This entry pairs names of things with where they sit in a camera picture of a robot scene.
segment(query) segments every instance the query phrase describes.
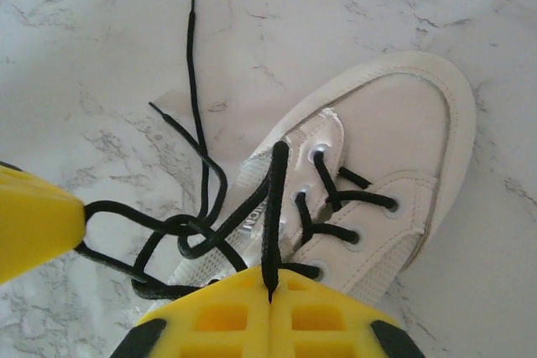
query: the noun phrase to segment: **white marble surface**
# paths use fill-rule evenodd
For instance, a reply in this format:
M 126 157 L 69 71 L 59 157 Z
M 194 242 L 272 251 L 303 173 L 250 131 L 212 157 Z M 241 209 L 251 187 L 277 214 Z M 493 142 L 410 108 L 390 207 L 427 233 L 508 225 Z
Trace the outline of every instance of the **white marble surface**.
M 0 159 L 80 196 L 158 217 L 194 212 L 200 164 L 147 107 L 184 97 L 189 0 L 0 0 Z M 389 290 L 427 356 L 537 350 L 537 0 L 198 0 L 209 148 L 232 177 L 305 94 L 383 52 L 455 62 L 478 104 L 467 181 L 437 237 Z M 132 259 L 146 231 L 110 216 L 92 245 Z M 150 269 L 165 279 L 173 242 Z M 73 253 L 0 287 L 0 356 L 107 356 L 148 307 Z

